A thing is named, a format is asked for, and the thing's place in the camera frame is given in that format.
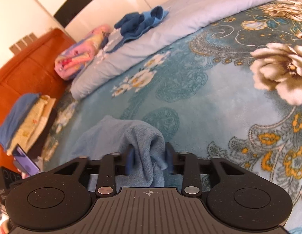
teal floral blanket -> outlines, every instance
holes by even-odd
[[[143,120],[177,151],[224,157],[283,187],[293,201],[285,227],[302,234],[302,0],[214,22],[80,103],[67,93],[58,112],[47,169],[70,160],[78,137],[105,115]],[[165,184],[180,187],[181,177],[165,173]]]

orange headboard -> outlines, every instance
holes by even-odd
[[[16,100],[25,93],[42,93],[59,99],[67,82],[55,72],[55,58],[74,44],[59,29],[38,38],[0,69],[0,125]],[[12,157],[0,146],[0,166],[16,171]]]

blue towel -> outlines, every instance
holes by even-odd
[[[153,126],[138,120],[118,120],[105,116],[97,125],[77,140],[67,161],[86,155],[101,159],[112,152],[124,152],[129,144],[135,148],[135,166],[129,176],[117,176],[116,187],[163,187],[165,142]],[[92,177],[88,189],[94,191],[97,183]]]
[[[139,14],[137,12],[125,15],[114,26],[115,29],[121,28],[123,38],[111,49],[106,51],[112,53],[119,49],[124,43],[138,39],[150,28],[156,27],[168,14],[161,6],[156,6],[150,11]]]
[[[14,134],[37,102],[39,96],[40,94],[27,93],[19,97],[0,126],[0,144],[5,151],[10,147]]]

round black pad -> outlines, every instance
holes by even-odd
[[[28,202],[37,208],[50,208],[59,205],[64,199],[64,193],[53,187],[44,187],[31,192]]]
[[[243,230],[272,229],[292,211],[288,193],[255,174],[228,175],[211,189],[206,202],[221,222]]]
[[[55,230],[81,219],[91,206],[91,196],[72,176],[42,173],[12,189],[5,206],[14,226]]]
[[[234,193],[234,199],[243,207],[261,208],[268,205],[270,196],[257,188],[242,188]]]

phone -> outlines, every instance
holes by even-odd
[[[33,176],[40,173],[38,166],[27,156],[19,144],[15,146],[12,152],[15,160],[23,167],[28,175]]]

